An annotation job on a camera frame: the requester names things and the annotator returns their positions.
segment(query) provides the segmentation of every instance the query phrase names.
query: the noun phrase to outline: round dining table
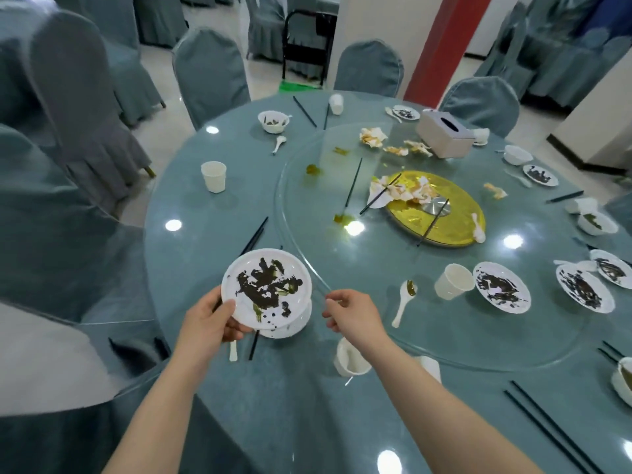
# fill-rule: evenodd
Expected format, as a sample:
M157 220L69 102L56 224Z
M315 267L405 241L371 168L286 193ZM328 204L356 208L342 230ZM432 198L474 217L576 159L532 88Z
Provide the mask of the round dining table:
M462 159L399 157L370 148L359 140L361 128L381 127L388 135L384 147L403 146L420 139L416 122L387 116L385 107L400 100L342 94L340 116L328 110L329 92L296 94L316 127L286 94L215 118L183 145L154 189L145 222L146 268L157 317L172 347L185 311L221 283L265 217L269 221L256 248L282 247L312 276L312 316L302 331L286 339L260 336L250 361L253 335L237 343L237 362L229 362L228 346L213 359L198 391L211 414L261 472L429 472L375 371L344 378L334 367L341 335L320 316L324 295L351 288L370 294L391 338L411 356L437 359L444 386L542 470L579 471L504 392L562 439L511 381L604 472L629 471L632 408L611 387L616 364L597 348L607 341L632 354L630 291L603 280L616 309L594 313L565 294L554 263L586 260L585 243L631 260L627 232L584 234L564 202L546 202L577 187L560 175L555 188L525 187L507 173L522 175L521 167L505 163L497 152L508 143L493 134L486 146L473 147ZM287 142L276 155L276 135L257 120L266 110L291 116L283 132ZM206 189L200 173L211 160L227 167L225 191L219 194ZM307 174L312 164L319 174ZM419 237L399 226L387 209L360 215L372 177L401 170L436 174L467 191L484 213L485 243L418 245ZM487 182L508 196L494 199L483 187ZM354 229L334 221L341 214L357 222ZM530 310L503 312L476 289L451 301L437 296L434 283L447 264L473 270L482 261L500 263L525 282ZM415 281L418 294L395 329L399 287L407 279Z

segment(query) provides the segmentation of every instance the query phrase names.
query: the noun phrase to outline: white plate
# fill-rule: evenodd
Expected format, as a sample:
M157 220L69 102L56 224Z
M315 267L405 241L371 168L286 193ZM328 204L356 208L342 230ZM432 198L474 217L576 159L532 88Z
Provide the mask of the white plate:
M253 274L260 275L260 272L263 270L261 263L269 271L272 271L270 266L273 266L273 260L278 262L278 264L275 263L277 264L274 274L276 276L275 282L294 277L301 284L295 293L285 296L277 294L278 291L263 292L263 288L266 287L266 285L263 285L258 288L258 292L262 295L257 300L257 289L254 287L256 279ZM280 272L279 266L283 268L283 273ZM241 292L240 280L246 287L250 286L255 291L252 294L252 296L255 296L254 300ZM288 284L283 284L283 286L286 289L288 288ZM233 318L253 329L276 329L290 324L305 311L311 298L312 278L307 268L296 256L287 251L273 250L271 248L250 251L233 261L233 264L228 267L222 279L222 299L224 301L236 300L237 302ZM259 301L259 304L268 304L268 306L260 306L263 308L260 320L257 319L257 314L255 313L254 301ZM285 312L289 311L287 316L283 315L284 310Z
M596 261L596 270L599 271L601 276L617 286L632 289L632 268L628 263L620 260L614 254L602 250L592 250L590 252L590 259ZM623 271L623 276L617 276L617 273L613 272L617 268Z
M529 174L529 171L531 171L531 170L539 171L544 176L548 176L549 181L542 182L542 181L539 181L539 180L535 179L532 175ZM541 168L541 167L536 166L534 164L526 164L526 165L522 166L522 171L525 173L525 175L529 179L532 179L534 182L536 182L538 184L541 184L542 186L557 186L559 184L559 181L557 181L557 177L553 173L551 173L548 169Z
M565 290L566 294L571 296L575 301L580 303L582 306L587 307L591 311L595 311L596 313L608 314L614 311L614 298L608 288L604 286L604 283L599 281L595 276L591 273L581 270L575 264L562 264L557 267L556 271L557 282L562 286L562 289ZM573 287L575 280L583 280L585 281L590 288L592 288L593 294L595 294L598 298L598 303L588 303L588 301L580 296L577 292L577 289Z
M419 114L419 111L417 111L416 109L411 108L410 106L404 106L404 105L393 106L393 113L398 118L402 118L407 121L415 121L416 119L419 119L421 116Z
M508 293L512 294L514 299L503 300L494 298L494 296L502 293L502 289L500 286L491 286L491 280L484 278L486 274L508 281L512 285L510 289L515 289L514 292ZM503 265L489 261L478 263L474 268L474 284L478 292L482 294L487 301L506 313L522 314L527 312L531 307L531 293L529 293L529 288L527 288L526 284L517 274L505 268Z
M310 301L298 318L293 320L287 326L279 327L277 329L262 329L259 331L259 334L263 337L269 337L270 339L284 339L285 337L291 337L295 334L299 333L305 326L307 326L307 322L310 320L312 316L312 302Z

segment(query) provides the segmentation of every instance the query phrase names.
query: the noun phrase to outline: yellow serving plate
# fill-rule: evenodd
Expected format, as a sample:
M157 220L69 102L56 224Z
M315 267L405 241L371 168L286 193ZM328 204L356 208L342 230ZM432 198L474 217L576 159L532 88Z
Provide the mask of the yellow serving plate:
M389 176L391 182L399 173ZM478 203L472 197L449 179L423 171L402 171L397 184L405 184L412 188L419 178L425 176L432 187L443 197L450 200L452 211L447 216L441 216L428 233L426 240L448 247L464 247L475 242L474 221L472 213L478 215L478 223L485 230L485 215ZM431 225L434 216L422 211L422 206L410 202L395 200L386 205L405 228L418 236L423 236Z

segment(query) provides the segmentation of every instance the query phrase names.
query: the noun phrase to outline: tiled floor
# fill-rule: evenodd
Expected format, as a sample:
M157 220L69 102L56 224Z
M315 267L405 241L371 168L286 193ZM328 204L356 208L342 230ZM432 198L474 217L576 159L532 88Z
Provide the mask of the tiled floor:
M215 9L184 7L185 17L190 26L211 26L222 31L238 42L242 54L246 53L248 33L248 10L245 3L232 7L217 6ZM154 79L161 92L166 110L158 110L154 115L141 122L134 134L146 149L153 161L152 167L158 177L169 164L183 142L194 134L193 127L180 99L178 84L171 67L171 52L161 48L142 47L142 62ZM278 91L281 75L280 64L265 61L244 60L252 99L265 98ZM464 58L452 78L452 83L471 76L481 62ZM290 81L305 83L293 74L288 74ZM548 142L546 137L562 122L557 115L541 112L529 107L522 107L517 126L508 136L509 141L531 151L533 155L545 162L559 174L574 182L587 194L605 203L609 199L622 194L622 188L612 182L607 175L581 172L573 167ZM143 174L131 197L119 207L121 221L143 226L147 203L151 196L155 180L151 181Z

